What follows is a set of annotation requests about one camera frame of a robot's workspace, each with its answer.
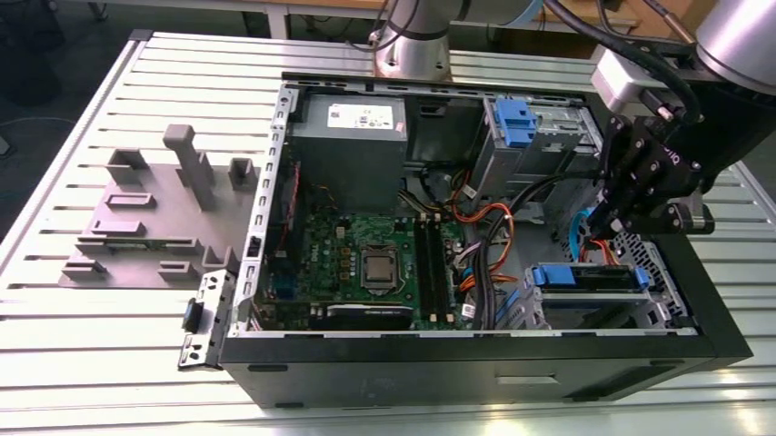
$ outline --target blue latch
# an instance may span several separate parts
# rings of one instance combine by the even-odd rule
[[[542,265],[542,270],[545,271],[547,285],[565,284],[574,286],[577,284],[569,265]]]
[[[539,265],[533,268],[533,284],[535,286],[570,285],[577,284],[573,278],[573,271],[569,265]]]
[[[644,291],[646,288],[650,287],[650,274],[640,266],[636,267],[634,271],[636,271],[636,281],[638,283],[638,288],[641,291]]]
[[[495,122],[509,148],[525,148],[535,137],[535,115],[523,100],[495,99]]]

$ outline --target green motherboard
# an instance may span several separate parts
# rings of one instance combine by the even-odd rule
[[[431,225],[438,240],[421,243],[433,244],[430,249],[439,253],[441,260],[433,264],[425,255],[418,257],[415,246],[418,229]],[[364,304],[411,308],[413,330],[467,328],[453,274],[446,268],[462,245],[457,223],[319,213],[308,215],[302,232],[298,266],[274,268],[271,300],[260,302],[264,326],[304,331],[310,316],[326,305]],[[431,279],[423,276],[431,268],[437,274],[434,292],[442,289],[446,293],[437,296],[437,310],[429,307]]]

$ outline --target slotted aluminum worktop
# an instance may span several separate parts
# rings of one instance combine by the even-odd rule
[[[171,123],[191,124],[212,164],[246,156],[262,165],[280,73],[290,70],[370,74],[371,63],[339,44],[172,34],[128,42],[0,246],[0,430],[776,433],[776,212],[742,165],[720,175],[705,197],[717,232],[692,243],[754,357],[616,403],[262,411],[227,373],[178,372],[192,290],[59,288],[109,181],[112,150],[139,148],[148,162],[172,163],[161,133]],[[453,53],[458,83],[592,91],[592,72],[588,61]]]

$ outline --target white label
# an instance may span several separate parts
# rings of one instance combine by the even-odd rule
[[[328,127],[343,129],[393,129],[390,106],[332,104],[328,106]]]
[[[463,194],[469,198],[474,198],[474,195],[477,195],[477,191],[474,191],[471,186],[469,186],[467,184],[463,185],[463,188],[461,189],[461,191],[463,192]]]
[[[474,318],[475,307],[471,304],[463,304],[461,306],[461,318],[471,319]]]

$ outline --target power supply label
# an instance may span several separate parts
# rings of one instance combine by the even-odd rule
[[[328,127],[343,129],[393,129],[390,106],[332,104],[328,106]]]

